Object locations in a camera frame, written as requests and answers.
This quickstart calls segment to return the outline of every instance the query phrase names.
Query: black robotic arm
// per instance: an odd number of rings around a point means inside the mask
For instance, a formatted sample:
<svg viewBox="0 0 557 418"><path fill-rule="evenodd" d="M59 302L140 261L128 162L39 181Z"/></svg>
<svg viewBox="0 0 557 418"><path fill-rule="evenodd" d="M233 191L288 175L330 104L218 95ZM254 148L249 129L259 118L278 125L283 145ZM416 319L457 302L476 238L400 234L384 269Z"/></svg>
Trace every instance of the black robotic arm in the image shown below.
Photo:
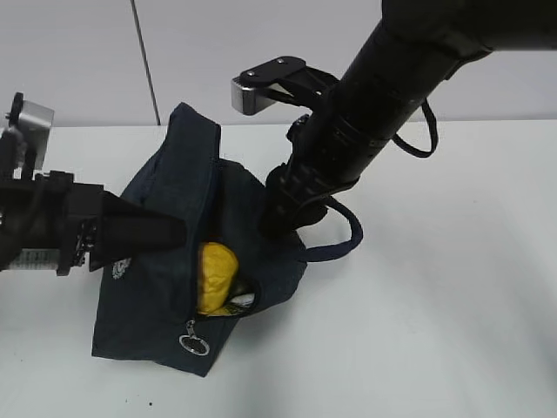
<svg viewBox="0 0 557 418"><path fill-rule="evenodd" d="M273 101L313 110L289 132L288 163L267 179L262 229L275 235L319 222L326 214L321 200L355 186L462 65L494 51L554 49L554 0L384 0L383 19L338 82L292 57L244 71L233 80L233 103L243 113ZM424 110L434 125L427 105Z"/></svg>

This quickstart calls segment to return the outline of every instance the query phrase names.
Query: table surface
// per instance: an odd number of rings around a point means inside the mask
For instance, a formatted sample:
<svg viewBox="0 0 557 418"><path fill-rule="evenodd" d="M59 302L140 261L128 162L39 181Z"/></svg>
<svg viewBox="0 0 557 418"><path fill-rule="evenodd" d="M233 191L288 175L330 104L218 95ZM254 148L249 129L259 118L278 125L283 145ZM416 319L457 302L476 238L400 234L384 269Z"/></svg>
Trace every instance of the table surface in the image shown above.
<svg viewBox="0 0 557 418"><path fill-rule="evenodd" d="M223 129L260 179L286 126ZM0 417L557 416L557 121L440 126L428 161L394 145L339 199L365 241L242 320L205 379L91 357L100 273L0 275ZM409 124L407 138L426 127ZM46 169L121 192L164 128L60 128ZM340 241L330 214L301 233Z"/></svg>

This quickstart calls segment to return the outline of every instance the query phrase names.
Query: yellow cloth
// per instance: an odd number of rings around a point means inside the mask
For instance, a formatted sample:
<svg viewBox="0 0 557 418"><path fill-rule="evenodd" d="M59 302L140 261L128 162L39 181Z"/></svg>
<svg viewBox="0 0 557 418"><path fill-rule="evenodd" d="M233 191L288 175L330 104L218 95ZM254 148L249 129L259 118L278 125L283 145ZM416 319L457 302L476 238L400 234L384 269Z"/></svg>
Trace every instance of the yellow cloth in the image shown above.
<svg viewBox="0 0 557 418"><path fill-rule="evenodd" d="M204 244L202 251L198 312L208 315L225 303L239 263L232 250L216 242Z"/></svg>

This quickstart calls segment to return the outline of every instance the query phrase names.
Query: white wall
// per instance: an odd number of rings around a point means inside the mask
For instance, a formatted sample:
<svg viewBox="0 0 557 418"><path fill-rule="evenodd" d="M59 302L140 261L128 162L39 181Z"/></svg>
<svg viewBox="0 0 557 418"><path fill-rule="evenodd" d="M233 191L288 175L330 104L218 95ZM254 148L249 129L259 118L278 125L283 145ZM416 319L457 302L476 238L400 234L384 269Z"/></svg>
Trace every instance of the white wall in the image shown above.
<svg viewBox="0 0 557 418"><path fill-rule="evenodd" d="M55 109L57 125L153 125L125 0L3 0L0 112L14 92Z"/></svg>
<svg viewBox="0 0 557 418"><path fill-rule="evenodd" d="M181 100L222 124L289 123L230 107L230 79L279 55L341 76L380 18L379 0L137 0L163 120ZM5 0L0 109L16 90L57 110L57 125L153 125L128 0ZM557 117L557 53L500 53L432 97L441 119Z"/></svg>

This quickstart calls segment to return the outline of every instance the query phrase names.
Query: navy blue bag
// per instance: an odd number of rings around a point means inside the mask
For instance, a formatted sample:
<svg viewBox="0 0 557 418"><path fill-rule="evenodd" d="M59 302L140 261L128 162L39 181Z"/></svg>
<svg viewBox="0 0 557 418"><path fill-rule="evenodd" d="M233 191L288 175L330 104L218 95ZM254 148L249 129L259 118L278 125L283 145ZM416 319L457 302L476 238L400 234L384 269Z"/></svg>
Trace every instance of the navy blue bag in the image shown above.
<svg viewBox="0 0 557 418"><path fill-rule="evenodd" d="M356 217L333 198L325 203L349 220L349 241L306 249L296 233L262 236L265 188L242 165L219 158L219 141L219 125L179 105L161 148L125 189L124 199L183 219L187 242L104 269L94 356L205 376L241 317L290 299L308 262L343 257L362 240ZM199 248L208 240L228 246L240 265L226 316L197 314Z"/></svg>

